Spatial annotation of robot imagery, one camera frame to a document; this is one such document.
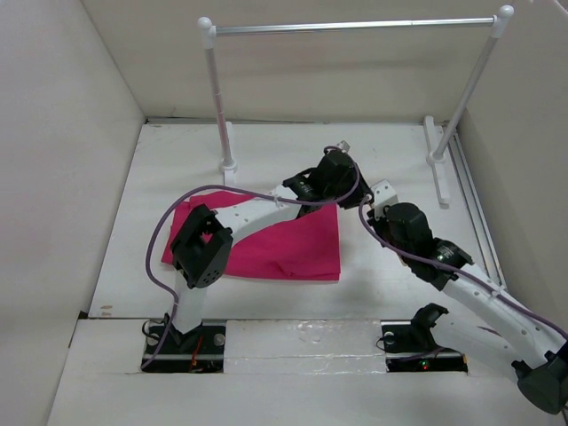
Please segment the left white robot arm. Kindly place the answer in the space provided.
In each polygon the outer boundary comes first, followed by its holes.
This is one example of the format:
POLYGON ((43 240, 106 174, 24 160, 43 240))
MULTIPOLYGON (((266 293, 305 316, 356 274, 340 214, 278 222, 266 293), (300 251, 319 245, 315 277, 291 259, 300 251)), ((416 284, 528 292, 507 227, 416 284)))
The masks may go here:
POLYGON ((227 208, 194 208, 170 249, 181 278, 170 315, 167 341, 177 351, 197 344, 207 288, 225 273, 233 246, 273 225, 297 220, 328 204, 352 209, 372 201, 373 192, 357 163, 338 146, 328 146, 319 164, 284 180, 268 194, 227 208))

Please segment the pink trousers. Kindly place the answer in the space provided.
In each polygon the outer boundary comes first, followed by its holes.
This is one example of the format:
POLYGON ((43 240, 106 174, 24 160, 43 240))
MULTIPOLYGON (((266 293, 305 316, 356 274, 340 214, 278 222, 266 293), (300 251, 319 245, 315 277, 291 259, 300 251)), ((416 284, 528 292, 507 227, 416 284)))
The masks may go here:
POLYGON ((337 207, 327 205, 238 242, 231 250, 225 273, 241 279, 339 280, 337 207))

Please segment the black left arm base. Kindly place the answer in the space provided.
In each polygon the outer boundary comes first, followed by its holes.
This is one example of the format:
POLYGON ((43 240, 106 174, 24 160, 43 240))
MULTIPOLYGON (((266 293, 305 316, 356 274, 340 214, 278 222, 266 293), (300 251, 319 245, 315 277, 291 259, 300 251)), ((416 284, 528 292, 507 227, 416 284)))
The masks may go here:
POLYGON ((166 320, 147 320, 140 369, 153 374, 216 374, 224 370, 226 323, 205 321, 187 335, 171 328, 161 347, 166 320))

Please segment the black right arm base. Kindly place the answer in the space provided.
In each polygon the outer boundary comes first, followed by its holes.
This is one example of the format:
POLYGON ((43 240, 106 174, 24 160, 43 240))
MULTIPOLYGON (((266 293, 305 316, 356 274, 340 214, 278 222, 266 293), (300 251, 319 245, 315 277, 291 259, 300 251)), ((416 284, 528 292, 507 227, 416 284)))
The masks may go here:
POLYGON ((388 373, 430 373, 469 371, 463 354, 438 345, 431 333, 448 310, 427 304, 411 319, 381 321, 381 335, 375 347, 386 355, 388 373))

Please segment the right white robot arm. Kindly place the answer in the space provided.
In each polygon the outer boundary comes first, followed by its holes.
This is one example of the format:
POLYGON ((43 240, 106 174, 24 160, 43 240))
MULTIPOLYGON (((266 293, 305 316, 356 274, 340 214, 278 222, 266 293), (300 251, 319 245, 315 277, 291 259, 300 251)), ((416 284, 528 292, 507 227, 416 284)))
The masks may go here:
POLYGON ((567 408, 567 333, 529 311, 494 284, 455 243, 432 234, 414 204, 359 205, 361 224, 394 252, 412 274, 482 320, 462 325, 445 307, 428 304, 412 318, 410 338, 420 349, 447 347, 506 375, 548 414, 567 408))

